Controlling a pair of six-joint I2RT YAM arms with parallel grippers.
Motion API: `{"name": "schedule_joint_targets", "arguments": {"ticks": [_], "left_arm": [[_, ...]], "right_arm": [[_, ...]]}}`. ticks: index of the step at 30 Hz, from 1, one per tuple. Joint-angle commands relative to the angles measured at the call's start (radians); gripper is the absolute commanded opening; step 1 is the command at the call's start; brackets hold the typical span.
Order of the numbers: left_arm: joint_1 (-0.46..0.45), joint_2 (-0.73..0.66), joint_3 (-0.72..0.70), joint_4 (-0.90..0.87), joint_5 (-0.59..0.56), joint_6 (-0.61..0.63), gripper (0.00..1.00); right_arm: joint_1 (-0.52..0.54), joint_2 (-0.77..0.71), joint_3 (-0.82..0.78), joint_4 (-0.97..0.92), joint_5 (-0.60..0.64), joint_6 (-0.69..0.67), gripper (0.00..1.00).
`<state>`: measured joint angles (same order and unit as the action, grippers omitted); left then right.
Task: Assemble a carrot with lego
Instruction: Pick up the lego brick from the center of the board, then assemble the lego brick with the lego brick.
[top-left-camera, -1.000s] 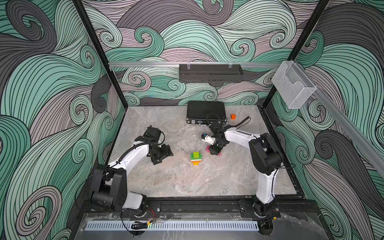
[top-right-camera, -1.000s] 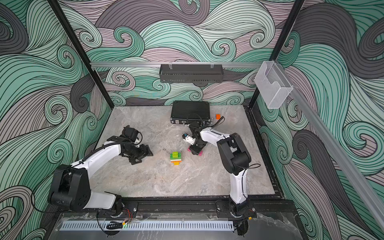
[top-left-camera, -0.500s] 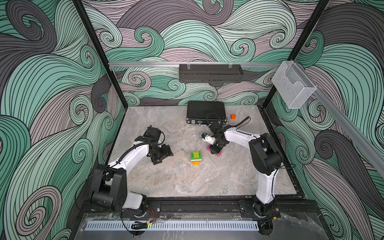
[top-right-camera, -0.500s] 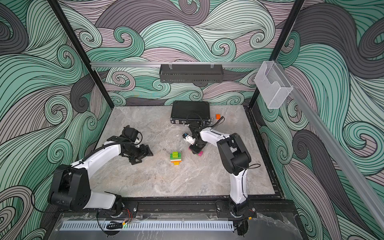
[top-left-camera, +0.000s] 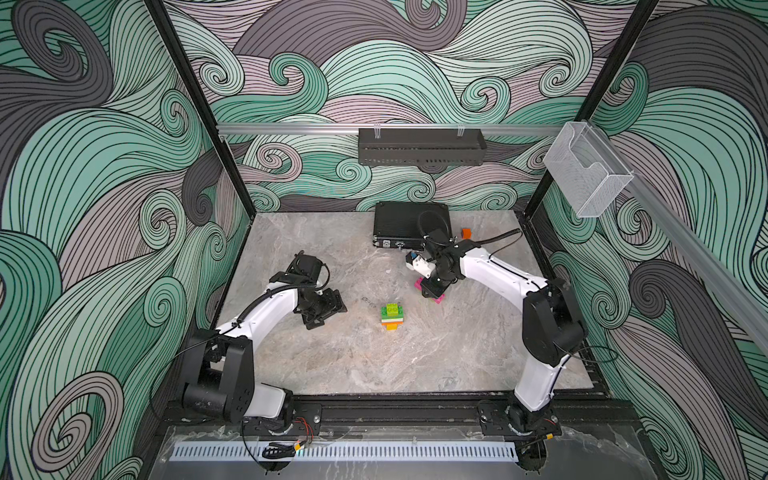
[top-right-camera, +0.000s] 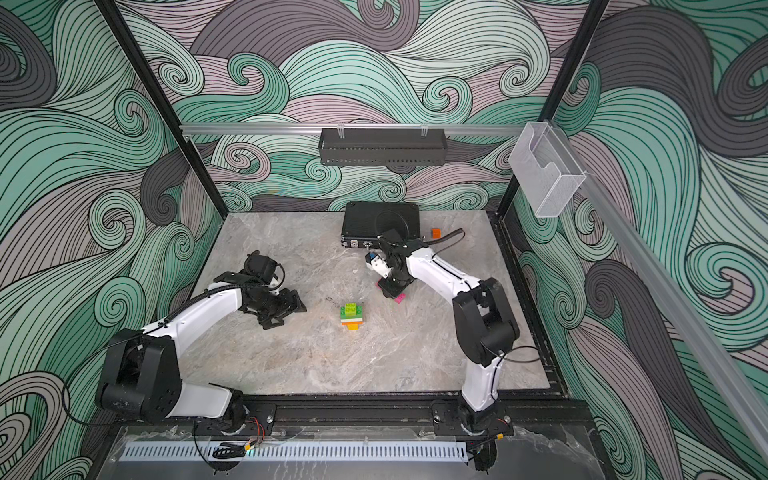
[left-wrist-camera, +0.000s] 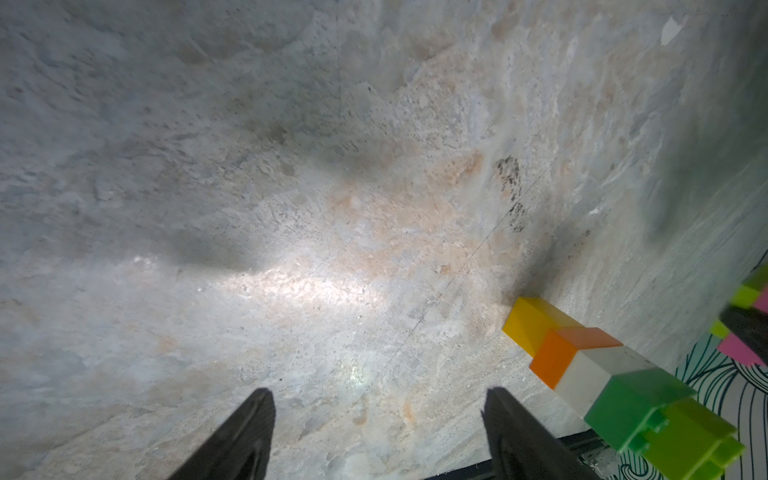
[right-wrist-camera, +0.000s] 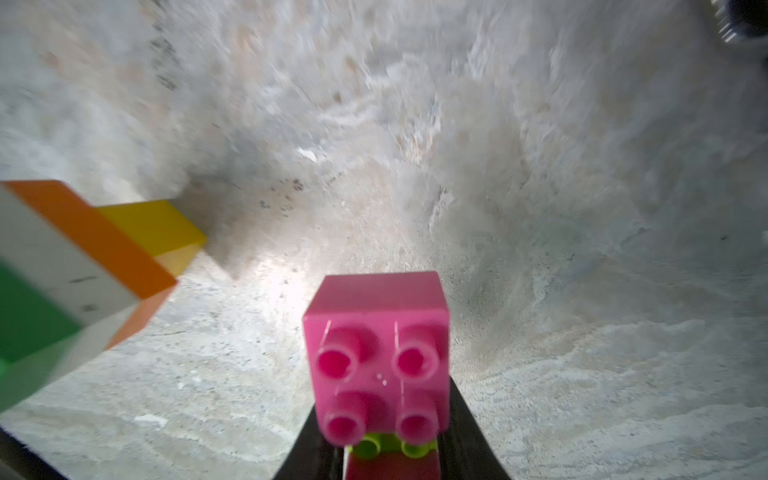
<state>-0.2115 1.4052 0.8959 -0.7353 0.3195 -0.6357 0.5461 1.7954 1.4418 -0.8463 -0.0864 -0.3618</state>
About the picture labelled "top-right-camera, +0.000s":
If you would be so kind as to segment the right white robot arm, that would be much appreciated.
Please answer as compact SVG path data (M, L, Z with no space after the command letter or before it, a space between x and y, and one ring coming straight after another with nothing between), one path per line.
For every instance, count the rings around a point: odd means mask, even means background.
M384 296L396 299L420 281L452 308L458 345L467 359L461 397L471 413L488 411L498 399L502 363L520 336L508 296L497 279L480 279L451 265L433 249L391 249L365 255Z

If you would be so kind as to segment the dark green long lego brick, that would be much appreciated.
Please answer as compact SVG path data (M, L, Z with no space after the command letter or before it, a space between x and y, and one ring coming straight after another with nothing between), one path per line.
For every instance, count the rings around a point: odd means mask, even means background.
M363 319L363 310L359 305L354 305L352 308L342 307L340 309L340 320L342 322L355 322Z

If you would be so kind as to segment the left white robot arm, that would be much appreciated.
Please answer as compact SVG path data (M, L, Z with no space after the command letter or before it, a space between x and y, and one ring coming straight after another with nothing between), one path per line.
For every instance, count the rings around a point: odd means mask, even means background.
M265 287L213 284L165 318L142 329L122 329L106 345L97 383L96 405L127 420L157 423L195 418L212 423L226 435L246 423L243 393L218 385L182 379L179 358L226 316L241 311L271 329L307 307L295 290L273 293Z

